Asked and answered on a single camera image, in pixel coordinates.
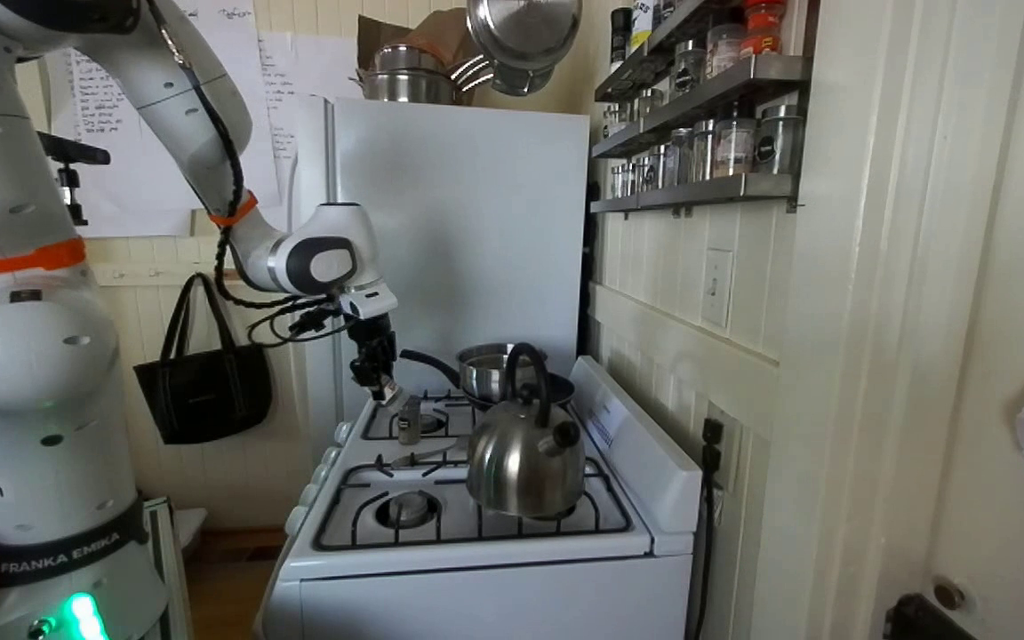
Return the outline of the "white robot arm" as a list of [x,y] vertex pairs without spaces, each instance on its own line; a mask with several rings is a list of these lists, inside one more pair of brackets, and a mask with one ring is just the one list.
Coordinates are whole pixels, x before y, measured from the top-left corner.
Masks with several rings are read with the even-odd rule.
[[119,328],[17,89],[31,56],[100,65],[220,227],[243,282],[378,338],[395,293],[368,211],[282,231],[245,186],[249,105],[179,0],[0,0],[0,640],[159,640],[171,585],[144,525]]

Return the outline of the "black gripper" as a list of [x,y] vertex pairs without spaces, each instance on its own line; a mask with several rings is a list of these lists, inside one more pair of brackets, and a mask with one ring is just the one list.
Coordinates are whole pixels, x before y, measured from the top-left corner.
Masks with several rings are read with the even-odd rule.
[[383,392],[395,376],[395,328],[389,315],[352,321],[348,341],[355,360],[348,364],[352,380],[369,392]]

